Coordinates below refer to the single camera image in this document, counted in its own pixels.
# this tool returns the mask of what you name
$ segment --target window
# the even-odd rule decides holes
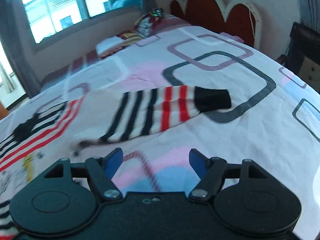
[[[22,0],[36,43],[90,17],[125,6],[141,6],[141,0]]]

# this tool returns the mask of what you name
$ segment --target mattress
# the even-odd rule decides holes
[[[61,133],[61,146],[53,140],[45,150],[39,147],[30,154],[31,177],[62,157],[83,162],[121,147],[124,162],[113,182],[123,194],[188,194],[199,182],[188,163],[191,148],[228,163],[252,159],[298,196],[302,214],[294,233],[305,240],[315,239],[320,230],[319,94],[266,55],[202,27],[187,26],[151,36],[69,76],[3,119],[0,136],[5,140],[36,112],[65,101],[94,97],[96,90],[124,93],[172,85],[227,89],[232,108],[200,114],[164,132],[91,146],[75,154],[79,141],[93,139],[88,120],[94,117],[88,116]],[[98,103],[113,107],[106,99],[92,101],[92,109]],[[0,202],[10,200],[30,179],[23,158],[0,176]],[[235,183],[227,179],[225,187]],[[8,219],[0,220],[0,226],[5,223]],[[15,232],[12,227],[0,235]]]

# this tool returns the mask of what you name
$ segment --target headboard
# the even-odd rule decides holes
[[[260,13],[247,0],[173,0],[171,14],[215,33],[239,36],[257,50],[260,48],[262,20]]]

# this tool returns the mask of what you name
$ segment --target window frame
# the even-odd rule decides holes
[[[123,7],[123,8],[109,10],[107,12],[104,12],[104,13],[101,13],[101,14],[98,14],[98,15],[91,17],[89,14],[88,7],[87,7],[85,0],[76,0],[76,3],[77,3],[78,8],[80,10],[80,15],[81,15],[82,21],[78,22],[76,24],[73,24],[72,26],[70,26],[66,29],[63,29],[59,32],[56,32],[54,35],[47,37],[46,39],[42,40],[39,43],[36,43],[34,36],[33,36],[33,33],[31,31],[30,23],[27,19],[27,13],[25,10],[26,4],[23,4],[22,0],[18,0],[19,9],[22,9],[24,16],[25,16],[24,17],[25,23],[28,25],[28,42],[29,42],[29,45],[31,46],[31,49],[32,49],[34,55],[36,53],[46,49],[47,47],[53,45],[57,41],[60,41],[61,39],[66,38],[74,33],[77,33],[80,30],[87,28],[91,25],[95,25],[101,21],[109,20],[114,17],[118,17],[120,15],[126,14],[126,13],[136,12],[137,10],[141,11],[141,8],[139,8],[137,6],[130,6],[130,7]]]

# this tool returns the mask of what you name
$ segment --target chair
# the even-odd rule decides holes
[[[320,93],[320,33],[300,23],[293,23],[288,56],[276,61]]]

